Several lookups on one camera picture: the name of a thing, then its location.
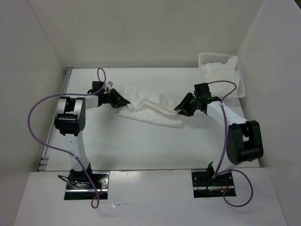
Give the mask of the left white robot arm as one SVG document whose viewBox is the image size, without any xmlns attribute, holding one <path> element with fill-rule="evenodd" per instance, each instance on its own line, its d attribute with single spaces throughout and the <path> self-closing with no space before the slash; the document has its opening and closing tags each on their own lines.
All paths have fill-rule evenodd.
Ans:
<svg viewBox="0 0 301 226">
<path fill-rule="evenodd" d="M 87 158 L 83 142 L 86 111 L 103 104 L 110 104 L 114 109 L 130 104 L 130 101 L 111 86 L 112 82 L 105 84 L 103 81 L 94 81 L 86 95 L 82 97 L 68 95 L 58 100 L 54 124 L 63 136 L 67 144 L 67 152 L 71 157 L 71 170 L 67 181 L 77 182 L 83 188 L 89 188 L 94 182 L 91 163 Z"/>
</svg>

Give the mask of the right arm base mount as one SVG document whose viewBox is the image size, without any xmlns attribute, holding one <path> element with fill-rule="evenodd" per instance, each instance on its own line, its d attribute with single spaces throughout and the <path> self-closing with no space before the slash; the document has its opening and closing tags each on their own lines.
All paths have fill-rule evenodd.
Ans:
<svg viewBox="0 0 301 226">
<path fill-rule="evenodd" d="M 231 172 L 212 178 L 213 173 L 208 169 L 191 171 L 194 198 L 234 197 L 236 195 Z"/>
</svg>

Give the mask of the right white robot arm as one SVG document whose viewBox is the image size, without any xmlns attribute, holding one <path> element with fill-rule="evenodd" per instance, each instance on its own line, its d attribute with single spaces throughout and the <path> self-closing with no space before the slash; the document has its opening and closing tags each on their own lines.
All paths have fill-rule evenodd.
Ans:
<svg viewBox="0 0 301 226">
<path fill-rule="evenodd" d="M 224 127 L 224 144 L 219 160 L 208 164 L 206 179 L 217 185 L 222 175 L 231 172 L 246 161 L 251 162 L 263 156 L 261 129 L 257 121 L 240 117 L 228 108 L 223 98 L 212 96 L 209 83 L 194 85 L 194 92 L 186 94 L 174 110 L 179 115 L 191 117 L 199 110 L 215 119 Z"/>
</svg>

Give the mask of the white pleated skirt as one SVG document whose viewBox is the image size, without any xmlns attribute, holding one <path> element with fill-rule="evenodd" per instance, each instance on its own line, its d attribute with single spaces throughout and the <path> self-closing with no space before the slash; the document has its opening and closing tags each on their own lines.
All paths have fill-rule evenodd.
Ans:
<svg viewBox="0 0 301 226">
<path fill-rule="evenodd" d="M 120 94 L 130 104 L 118 111 L 119 117 L 177 129 L 185 125 L 185 117 L 174 110 L 180 102 L 177 95 L 141 91 L 130 87 L 123 88 Z"/>
</svg>

